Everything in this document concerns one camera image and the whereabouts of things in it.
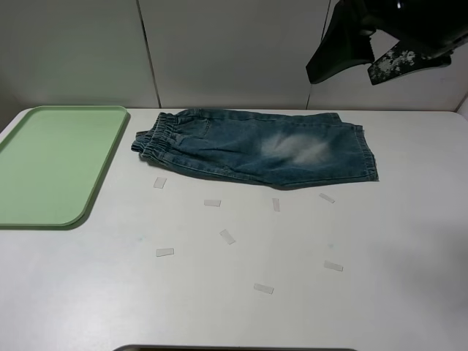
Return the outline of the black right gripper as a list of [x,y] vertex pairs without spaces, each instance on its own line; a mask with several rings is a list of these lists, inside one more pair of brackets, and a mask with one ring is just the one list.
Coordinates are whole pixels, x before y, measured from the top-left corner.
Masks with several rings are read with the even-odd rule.
[[[399,40],[375,62],[373,26]],[[372,63],[367,72],[375,86],[415,72],[448,67],[450,54],[465,44],[466,0],[338,1],[306,72],[310,83],[321,83],[351,67]]]

